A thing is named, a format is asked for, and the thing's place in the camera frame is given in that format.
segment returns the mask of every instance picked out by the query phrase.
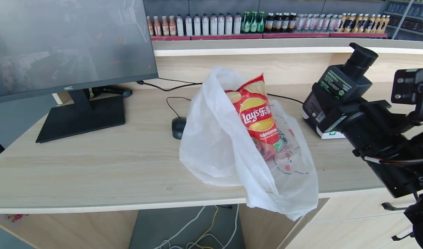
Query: red chip bag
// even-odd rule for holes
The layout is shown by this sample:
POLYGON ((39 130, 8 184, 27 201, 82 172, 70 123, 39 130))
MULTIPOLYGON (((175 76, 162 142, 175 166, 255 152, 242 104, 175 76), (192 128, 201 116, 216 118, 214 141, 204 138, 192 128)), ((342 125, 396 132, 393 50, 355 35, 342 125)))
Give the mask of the red chip bag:
POLYGON ((279 137, 270 112, 264 74, 243 84, 236 91, 226 90, 225 93, 235 106, 262 157, 267 160, 281 152, 284 142, 279 137))

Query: monitor base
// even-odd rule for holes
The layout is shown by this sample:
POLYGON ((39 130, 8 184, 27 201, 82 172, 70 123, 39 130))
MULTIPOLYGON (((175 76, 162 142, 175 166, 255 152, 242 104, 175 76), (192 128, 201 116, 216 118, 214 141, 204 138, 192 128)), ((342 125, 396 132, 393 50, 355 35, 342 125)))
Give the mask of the monitor base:
POLYGON ((82 90, 72 92, 77 91, 80 91, 77 95, 71 93, 74 104, 57 106, 50 110, 36 143, 125 124, 123 96, 88 101, 83 99, 82 90))

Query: monitor screen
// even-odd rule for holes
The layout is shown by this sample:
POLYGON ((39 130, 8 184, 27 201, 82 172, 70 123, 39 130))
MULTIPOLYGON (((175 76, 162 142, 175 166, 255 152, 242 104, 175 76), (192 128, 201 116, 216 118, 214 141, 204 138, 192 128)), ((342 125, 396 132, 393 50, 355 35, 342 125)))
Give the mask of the monitor screen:
POLYGON ((155 77, 142 0, 0 0, 0 99, 155 77))

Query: white plastic bag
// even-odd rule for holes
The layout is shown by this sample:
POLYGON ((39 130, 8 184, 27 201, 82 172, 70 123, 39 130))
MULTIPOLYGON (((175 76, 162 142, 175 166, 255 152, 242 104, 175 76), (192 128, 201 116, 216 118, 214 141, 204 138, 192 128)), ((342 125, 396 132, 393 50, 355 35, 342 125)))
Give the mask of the white plastic bag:
POLYGON ((197 178, 216 186, 244 186, 249 207, 264 208, 296 220, 316 208, 318 179, 310 150, 297 121, 270 100, 282 156, 264 161, 224 90, 247 80, 227 68, 215 68, 191 101, 179 158, 197 178))

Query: computer monitor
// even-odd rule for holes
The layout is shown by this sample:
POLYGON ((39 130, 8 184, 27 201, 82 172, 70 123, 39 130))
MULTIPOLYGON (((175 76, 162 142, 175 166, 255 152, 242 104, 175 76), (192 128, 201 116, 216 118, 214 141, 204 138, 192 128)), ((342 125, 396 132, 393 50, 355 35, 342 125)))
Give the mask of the computer monitor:
POLYGON ((37 143, 125 123, 83 89, 158 77, 142 0, 0 0, 0 102, 68 91, 37 143))

